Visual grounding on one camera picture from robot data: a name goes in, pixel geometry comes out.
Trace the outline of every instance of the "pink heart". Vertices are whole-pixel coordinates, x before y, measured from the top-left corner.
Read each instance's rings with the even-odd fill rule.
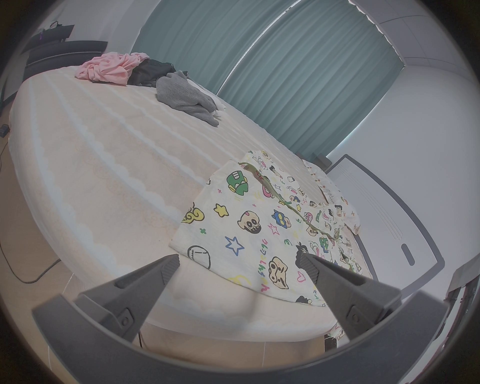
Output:
[[[299,272],[299,276],[297,277],[297,281],[299,283],[303,283],[306,280],[306,278],[305,278],[305,276],[303,275],[302,272],[300,272],[300,271],[298,271],[298,272]]]

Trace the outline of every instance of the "curtain fold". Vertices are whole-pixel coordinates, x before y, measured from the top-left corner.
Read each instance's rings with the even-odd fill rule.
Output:
[[[217,93],[242,54],[293,0],[161,0],[133,46]]]
[[[361,122],[402,68],[356,6],[303,0],[257,41],[218,95],[312,160]]]

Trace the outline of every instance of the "black cable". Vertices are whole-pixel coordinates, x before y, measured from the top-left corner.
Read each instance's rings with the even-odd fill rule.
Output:
[[[1,172],[1,156],[3,154],[3,151],[5,150],[5,148],[7,147],[7,144],[8,142],[5,144],[5,146],[3,147],[2,151],[0,152],[0,172]],[[7,256],[5,256],[5,252],[3,252],[3,248],[1,247],[1,242],[0,242],[0,251],[1,251],[1,254],[3,255],[3,258],[5,259],[5,261],[7,262],[7,265],[8,267],[10,268],[10,270],[12,271],[13,275],[22,283],[24,284],[33,284],[33,283],[36,283],[38,280],[40,280],[43,275],[45,273],[47,273],[50,269],[52,269],[54,266],[56,266],[61,260],[58,259],[56,260],[50,267],[48,267],[45,271],[43,271],[39,277],[37,277],[35,280],[32,280],[32,281],[23,281],[22,279],[20,279],[17,274],[13,271],[12,269],[12,266],[10,265],[10,263],[8,262],[8,259],[7,259]]]

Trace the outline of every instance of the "bed sheet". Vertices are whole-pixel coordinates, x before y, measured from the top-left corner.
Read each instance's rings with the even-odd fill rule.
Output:
[[[159,103],[155,89],[78,80],[75,69],[22,84],[9,142],[34,220],[88,286],[176,253],[168,243],[210,175],[248,150],[269,151],[309,196],[323,198],[297,156],[227,103],[214,128]],[[147,321],[245,341],[305,340],[336,322],[327,308],[269,298],[187,257]]]

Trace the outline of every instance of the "wooden floor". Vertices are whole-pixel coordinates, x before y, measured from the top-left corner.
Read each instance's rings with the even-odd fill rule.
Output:
[[[0,123],[8,123],[7,106]],[[0,151],[8,140],[0,138]],[[41,336],[31,309],[52,296],[63,293],[74,299],[84,284],[62,263],[35,280],[58,256],[36,226],[18,185],[8,145],[1,155],[0,170],[0,296],[4,312],[46,367],[64,383],[76,383]],[[145,323],[141,330],[143,348],[165,356],[218,367],[261,368],[300,363],[324,353],[323,337],[297,343],[253,343],[215,340],[168,331]]]

